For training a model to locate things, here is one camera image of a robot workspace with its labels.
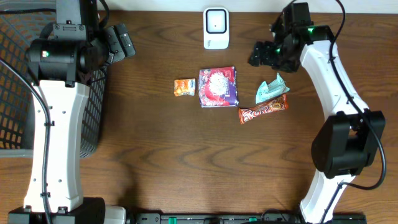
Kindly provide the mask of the orange chocolate bar wrapper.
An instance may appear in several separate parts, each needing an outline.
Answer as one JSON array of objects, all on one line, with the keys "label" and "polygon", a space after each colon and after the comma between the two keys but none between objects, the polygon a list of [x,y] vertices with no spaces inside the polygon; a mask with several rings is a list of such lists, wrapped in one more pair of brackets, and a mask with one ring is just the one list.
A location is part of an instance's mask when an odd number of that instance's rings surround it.
[{"label": "orange chocolate bar wrapper", "polygon": [[287,95],[282,94],[273,100],[260,103],[252,108],[240,108],[238,109],[239,122],[244,124],[260,115],[273,113],[276,111],[282,111],[289,108],[287,103]]}]

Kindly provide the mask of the purple red snack packet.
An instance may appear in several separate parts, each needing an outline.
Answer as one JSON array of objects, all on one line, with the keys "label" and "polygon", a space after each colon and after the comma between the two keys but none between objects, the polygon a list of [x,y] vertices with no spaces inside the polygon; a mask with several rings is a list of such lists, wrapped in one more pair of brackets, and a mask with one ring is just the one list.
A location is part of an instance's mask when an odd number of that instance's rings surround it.
[{"label": "purple red snack packet", "polygon": [[235,67],[200,70],[198,96],[202,108],[238,106]]}]

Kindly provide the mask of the teal snack packet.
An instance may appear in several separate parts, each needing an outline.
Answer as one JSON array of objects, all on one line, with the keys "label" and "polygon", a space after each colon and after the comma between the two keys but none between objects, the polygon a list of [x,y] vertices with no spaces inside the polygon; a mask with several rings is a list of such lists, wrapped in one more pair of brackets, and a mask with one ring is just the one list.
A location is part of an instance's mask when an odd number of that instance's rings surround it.
[{"label": "teal snack packet", "polygon": [[285,80],[277,73],[276,79],[270,83],[262,82],[256,93],[256,104],[263,103],[290,91]]}]

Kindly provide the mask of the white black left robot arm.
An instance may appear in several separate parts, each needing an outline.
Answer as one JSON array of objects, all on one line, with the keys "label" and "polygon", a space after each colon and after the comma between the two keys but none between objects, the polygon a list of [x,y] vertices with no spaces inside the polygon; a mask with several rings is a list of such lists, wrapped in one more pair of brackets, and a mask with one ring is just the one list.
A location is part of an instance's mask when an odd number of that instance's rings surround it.
[{"label": "white black left robot arm", "polygon": [[133,223],[124,207],[85,197],[81,187],[81,131],[96,71],[132,57],[124,24],[108,26],[98,1],[55,3],[56,21],[26,51],[26,82],[34,96],[35,130],[30,184],[9,223]]}]

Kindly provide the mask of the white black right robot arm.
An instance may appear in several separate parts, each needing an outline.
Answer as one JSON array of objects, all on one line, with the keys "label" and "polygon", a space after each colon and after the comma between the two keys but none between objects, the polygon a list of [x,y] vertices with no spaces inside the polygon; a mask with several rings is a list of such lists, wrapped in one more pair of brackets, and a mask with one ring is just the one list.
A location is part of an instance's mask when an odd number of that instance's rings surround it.
[{"label": "white black right robot arm", "polygon": [[294,222],[331,223],[344,189],[354,186],[354,178],[376,154],[384,155],[385,117],[358,95],[338,55],[338,34],[316,26],[307,3],[290,2],[270,30],[273,41],[256,43],[249,64],[287,73],[304,68],[325,117],[311,146],[315,175]]}]

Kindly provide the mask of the small orange snack packet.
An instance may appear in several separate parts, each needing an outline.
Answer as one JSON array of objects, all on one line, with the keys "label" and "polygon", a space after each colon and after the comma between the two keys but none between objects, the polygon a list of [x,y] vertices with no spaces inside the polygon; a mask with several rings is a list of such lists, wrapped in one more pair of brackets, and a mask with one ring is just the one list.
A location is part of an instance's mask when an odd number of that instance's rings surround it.
[{"label": "small orange snack packet", "polygon": [[194,96],[195,90],[196,90],[196,80],[194,78],[174,80],[175,96],[184,96],[184,95]]}]

